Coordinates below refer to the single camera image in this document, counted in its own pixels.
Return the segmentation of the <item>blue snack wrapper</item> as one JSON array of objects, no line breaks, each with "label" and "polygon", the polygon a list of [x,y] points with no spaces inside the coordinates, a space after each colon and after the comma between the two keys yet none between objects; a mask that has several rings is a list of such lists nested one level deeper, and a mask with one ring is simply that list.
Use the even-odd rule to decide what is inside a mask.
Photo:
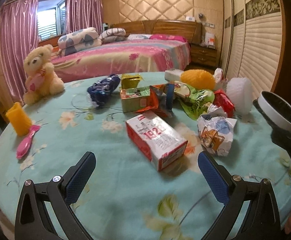
[{"label": "blue snack wrapper", "polygon": [[111,74],[90,86],[87,89],[87,93],[92,107],[103,107],[109,101],[120,82],[121,79],[117,74]]}]

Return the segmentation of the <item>small red white wrapper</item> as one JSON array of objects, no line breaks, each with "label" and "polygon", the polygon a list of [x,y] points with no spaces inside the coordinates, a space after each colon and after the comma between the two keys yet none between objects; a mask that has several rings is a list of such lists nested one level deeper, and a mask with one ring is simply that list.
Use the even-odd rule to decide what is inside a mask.
[{"label": "small red white wrapper", "polygon": [[223,85],[228,82],[228,79],[226,79],[224,76],[224,71],[222,68],[216,68],[214,70],[213,77],[216,85]]}]

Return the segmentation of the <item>yellow-green snack packet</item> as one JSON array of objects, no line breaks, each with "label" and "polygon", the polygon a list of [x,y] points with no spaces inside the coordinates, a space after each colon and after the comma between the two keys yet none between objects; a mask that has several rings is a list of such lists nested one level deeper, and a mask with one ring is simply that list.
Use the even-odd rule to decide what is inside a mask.
[{"label": "yellow-green snack packet", "polygon": [[122,74],[121,87],[122,89],[136,88],[143,78],[140,74]]}]

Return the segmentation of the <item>orange foam fruit net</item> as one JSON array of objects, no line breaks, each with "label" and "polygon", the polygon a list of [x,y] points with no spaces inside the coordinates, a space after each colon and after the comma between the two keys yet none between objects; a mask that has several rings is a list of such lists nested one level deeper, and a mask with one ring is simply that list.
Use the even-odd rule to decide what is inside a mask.
[{"label": "orange foam fruit net", "polygon": [[180,80],[197,90],[213,90],[215,87],[214,76],[203,69],[186,70],[181,74]]}]

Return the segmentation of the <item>red white milk carton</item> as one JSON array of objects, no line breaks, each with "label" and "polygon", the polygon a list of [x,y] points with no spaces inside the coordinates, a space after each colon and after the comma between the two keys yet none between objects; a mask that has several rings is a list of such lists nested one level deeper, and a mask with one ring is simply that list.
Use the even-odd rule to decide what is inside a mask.
[{"label": "red white milk carton", "polygon": [[127,120],[126,127],[129,138],[157,171],[180,158],[187,147],[188,140],[152,111]]}]

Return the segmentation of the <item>cream teddy bear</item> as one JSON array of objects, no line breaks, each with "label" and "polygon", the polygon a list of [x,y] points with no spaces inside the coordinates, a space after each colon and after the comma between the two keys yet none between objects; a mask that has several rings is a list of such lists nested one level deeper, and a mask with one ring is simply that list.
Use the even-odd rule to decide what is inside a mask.
[{"label": "cream teddy bear", "polygon": [[65,90],[64,82],[54,71],[54,65],[51,62],[52,51],[53,46],[47,44],[32,50],[24,59],[27,79],[23,102],[27,105]]}]

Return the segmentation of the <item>white cartoon wrapper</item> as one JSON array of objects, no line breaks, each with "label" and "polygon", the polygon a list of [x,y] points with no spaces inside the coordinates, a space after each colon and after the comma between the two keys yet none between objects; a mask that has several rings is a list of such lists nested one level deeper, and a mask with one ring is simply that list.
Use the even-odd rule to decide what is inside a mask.
[{"label": "white cartoon wrapper", "polygon": [[211,155],[228,156],[236,123],[236,119],[224,116],[209,114],[200,116],[197,120],[197,127],[202,147]]}]

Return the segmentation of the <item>folded striped quilt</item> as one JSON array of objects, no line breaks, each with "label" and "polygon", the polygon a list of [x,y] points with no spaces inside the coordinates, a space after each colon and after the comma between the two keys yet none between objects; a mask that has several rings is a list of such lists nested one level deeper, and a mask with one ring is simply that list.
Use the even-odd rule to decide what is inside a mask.
[{"label": "folded striped quilt", "polygon": [[99,36],[102,44],[121,42],[126,40],[126,30],[123,28],[111,28],[103,31]]}]

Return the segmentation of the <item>white foam fruit net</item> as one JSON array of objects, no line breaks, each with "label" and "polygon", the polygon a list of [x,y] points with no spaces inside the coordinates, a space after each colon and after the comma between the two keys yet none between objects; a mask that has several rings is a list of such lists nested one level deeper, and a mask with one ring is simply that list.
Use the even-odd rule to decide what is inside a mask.
[{"label": "white foam fruit net", "polygon": [[227,83],[226,94],[241,115],[250,113],[253,105],[251,81],[246,77],[234,77]]}]

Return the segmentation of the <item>pink plastic hairbrush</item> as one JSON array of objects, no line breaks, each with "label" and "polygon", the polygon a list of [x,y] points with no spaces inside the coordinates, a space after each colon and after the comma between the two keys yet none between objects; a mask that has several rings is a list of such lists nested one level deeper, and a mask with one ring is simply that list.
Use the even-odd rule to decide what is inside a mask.
[{"label": "pink plastic hairbrush", "polygon": [[32,125],[30,127],[28,135],[26,135],[26,137],[21,141],[21,143],[17,147],[16,158],[18,160],[22,159],[26,154],[28,154],[32,145],[33,137],[35,133],[37,133],[40,130],[40,128],[41,126],[39,125]]}]

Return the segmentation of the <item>orange snack wrapper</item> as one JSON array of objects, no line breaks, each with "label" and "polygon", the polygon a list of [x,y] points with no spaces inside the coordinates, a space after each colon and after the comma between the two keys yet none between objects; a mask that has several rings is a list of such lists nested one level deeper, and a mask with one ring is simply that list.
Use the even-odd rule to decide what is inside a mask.
[{"label": "orange snack wrapper", "polygon": [[171,83],[150,86],[150,98],[147,106],[136,113],[152,111],[162,118],[171,118],[173,115],[174,85]]}]

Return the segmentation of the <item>green juice carton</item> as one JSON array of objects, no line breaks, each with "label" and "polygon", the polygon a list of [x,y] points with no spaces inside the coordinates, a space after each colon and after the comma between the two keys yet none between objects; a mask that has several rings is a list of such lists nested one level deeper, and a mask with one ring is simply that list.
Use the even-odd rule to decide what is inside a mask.
[{"label": "green juice carton", "polygon": [[137,87],[121,89],[120,97],[122,111],[124,113],[135,112],[150,104],[150,88]]}]

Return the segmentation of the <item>green coconut drink pouch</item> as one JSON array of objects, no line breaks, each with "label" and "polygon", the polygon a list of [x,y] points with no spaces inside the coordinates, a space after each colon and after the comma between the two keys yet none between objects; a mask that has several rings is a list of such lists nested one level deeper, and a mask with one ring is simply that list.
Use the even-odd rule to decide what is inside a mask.
[{"label": "green coconut drink pouch", "polygon": [[192,120],[207,113],[214,101],[214,93],[209,89],[197,90],[194,87],[179,81],[174,82],[174,94],[179,100],[184,112]]}]

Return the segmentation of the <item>white foam block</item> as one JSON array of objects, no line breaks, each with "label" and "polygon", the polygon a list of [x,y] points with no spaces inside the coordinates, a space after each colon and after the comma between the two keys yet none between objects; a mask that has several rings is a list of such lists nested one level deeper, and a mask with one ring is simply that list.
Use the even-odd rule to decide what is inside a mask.
[{"label": "white foam block", "polygon": [[181,75],[184,73],[180,69],[169,69],[164,72],[164,79],[170,82],[181,81]]}]

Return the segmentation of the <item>wooden headboard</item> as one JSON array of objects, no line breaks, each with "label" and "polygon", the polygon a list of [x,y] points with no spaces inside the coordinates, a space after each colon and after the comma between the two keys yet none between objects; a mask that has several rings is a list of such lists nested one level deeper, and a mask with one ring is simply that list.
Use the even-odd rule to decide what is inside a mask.
[{"label": "wooden headboard", "polygon": [[110,28],[123,28],[126,36],[130,34],[166,34],[183,36],[189,44],[200,44],[202,24],[191,21],[143,20],[116,23]]}]

